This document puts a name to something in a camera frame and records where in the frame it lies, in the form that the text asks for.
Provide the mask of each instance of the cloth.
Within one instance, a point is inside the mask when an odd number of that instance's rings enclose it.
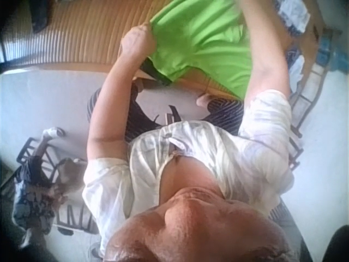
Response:
[[[91,120],[93,108],[97,102],[100,89],[98,89],[87,103],[87,119]],[[150,120],[136,102],[137,87],[131,89],[131,100],[126,125],[126,142],[131,142],[141,134],[158,129],[161,125]],[[240,100],[213,99],[208,104],[210,114],[203,118],[214,126],[220,127],[232,135],[237,135],[244,114],[244,103]]]
[[[31,156],[15,171],[15,198],[12,213],[13,222],[23,230],[32,224],[39,225],[44,234],[51,231],[55,213],[53,200],[29,187],[50,188],[51,182],[41,169],[42,160]]]
[[[291,36],[305,32],[310,14],[302,0],[274,0],[274,5]]]
[[[286,52],[288,74],[290,76],[291,95],[296,93],[298,83],[303,78],[303,66],[305,58],[297,46],[292,46]]]
[[[245,97],[251,55],[234,1],[174,0],[151,24],[158,48],[149,58],[162,75],[175,81],[190,68],[199,68]]]
[[[290,125],[285,96],[268,90],[246,109],[238,136],[208,122],[177,122],[136,138],[128,162],[89,161],[82,195],[99,228],[101,253],[127,218],[158,204],[161,174],[173,157],[171,144],[181,155],[201,161],[226,199],[248,203],[267,216],[293,183],[288,168]]]

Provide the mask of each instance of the green fabric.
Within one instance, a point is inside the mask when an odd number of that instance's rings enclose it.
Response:
[[[190,67],[199,68],[245,97],[251,55],[233,0],[173,0],[151,24],[158,49],[150,59],[160,73],[175,81]]]

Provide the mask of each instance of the man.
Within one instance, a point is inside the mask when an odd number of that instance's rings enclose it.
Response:
[[[287,64],[258,1],[238,3],[253,69],[237,136],[185,121],[128,145],[132,79],[156,42],[149,25],[123,38],[93,109],[84,177],[105,261],[292,260],[284,233],[267,219],[293,182]]]

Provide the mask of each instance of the striped pants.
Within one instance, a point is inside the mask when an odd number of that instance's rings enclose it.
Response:
[[[91,120],[92,111],[98,99],[99,93],[100,89],[98,89],[92,95],[87,104],[88,121]],[[129,116],[127,119],[125,134],[126,142],[132,141],[133,139],[147,131],[155,130],[161,127],[161,125],[155,123],[146,116],[146,114],[136,102],[137,95],[137,87],[132,86]],[[220,127],[232,135],[238,134],[244,114],[243,102],[237,100],[230,101],[226,99],[215,99],[209,102],[207,109],[210,114],[202,119],[203,121],[207,121],[214,126]]]

